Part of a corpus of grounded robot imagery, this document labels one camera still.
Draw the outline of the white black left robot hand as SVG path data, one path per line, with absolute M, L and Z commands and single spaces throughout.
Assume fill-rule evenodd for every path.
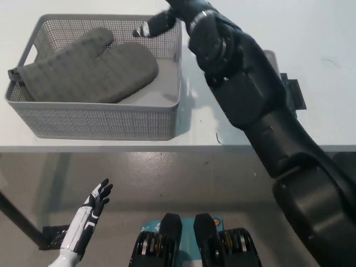
M 89 194 L 77 210 L 61 244 L 61 250 L 66 249 L 80 256 L 85 253 L 103 208 L 110 200 L 108 196 L 112 188 L 113 184 L 105 179 Z

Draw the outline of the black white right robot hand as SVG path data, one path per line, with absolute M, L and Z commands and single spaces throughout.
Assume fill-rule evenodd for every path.
M 207 1 L 167 1 L 169 9 L 164 10 L 145 21 L 133 30 L 134 37 L 154 38 L 174 28 L 179 19 L 186 25 L 191 34 L 196 25 L 205 17 L 213 15 L 217 10 Z

